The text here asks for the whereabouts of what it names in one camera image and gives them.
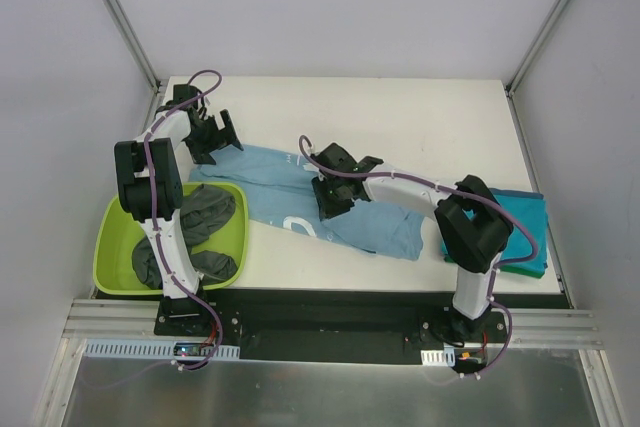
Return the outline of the light blue t-shirt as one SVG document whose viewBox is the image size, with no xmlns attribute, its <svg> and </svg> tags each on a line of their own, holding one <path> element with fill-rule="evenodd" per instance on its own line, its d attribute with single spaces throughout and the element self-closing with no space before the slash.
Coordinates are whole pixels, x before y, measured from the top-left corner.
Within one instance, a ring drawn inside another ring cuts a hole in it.
<svg viewBox="0 0 640 427">
<path fill-rule="evenodd" d="M 358 200 L 348 212 L 323 220 L 312 188 L 317 169 L 299 154 L 247 145 L 213 156 L 216 163 L 195 166 L 189 180 L 238 185 L 254 221 L 369 254 L 410 261 L 421 255 L 425 216 L 400 206 Z"/>
</svg>

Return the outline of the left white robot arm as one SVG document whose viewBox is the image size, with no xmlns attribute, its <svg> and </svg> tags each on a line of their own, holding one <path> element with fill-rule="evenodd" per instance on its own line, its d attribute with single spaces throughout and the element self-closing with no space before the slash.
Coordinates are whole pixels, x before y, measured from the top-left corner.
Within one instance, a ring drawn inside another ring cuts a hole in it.
<svg viewBox="0 0 640 427">
<path fill-rule="evenodd" d="M 240 271 L 232 255 L 198 248 L 237 216 L 236 194 L 207 183 L 186 193 L 176 161 L 180 145 L 204 166 L 215 165 L 213 151 L 242 147 L 229 112 L 209 116 L 204 97 L 192 83 L 174 86 L 151 126 L 114 147 L 120 206 L 144 232 L 131 254 L 134 274 L 171 299 L 229 282 Z"/>
</svg>

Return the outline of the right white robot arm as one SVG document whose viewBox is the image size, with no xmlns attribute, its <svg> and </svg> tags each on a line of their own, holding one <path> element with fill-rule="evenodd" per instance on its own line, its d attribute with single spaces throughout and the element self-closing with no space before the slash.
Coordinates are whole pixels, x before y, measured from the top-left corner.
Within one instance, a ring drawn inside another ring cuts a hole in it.
<svg viewBox="0 0 640 427">
<path fill-rule="evenodd" d="M 486 184 L 473 175 L 453 187 L 427 183 L 380 158 L 356 161 L 336 143 L 309 158 L 319 169 L 312 185 L 323 218 L 340 216 L 362 201 L 399 206 L 437 224 L 446 253 L 458 266 L 451 332 L 466 342 L 481 335 L 490 309 L 491 271 L 514 229 Z"/>
</svg>

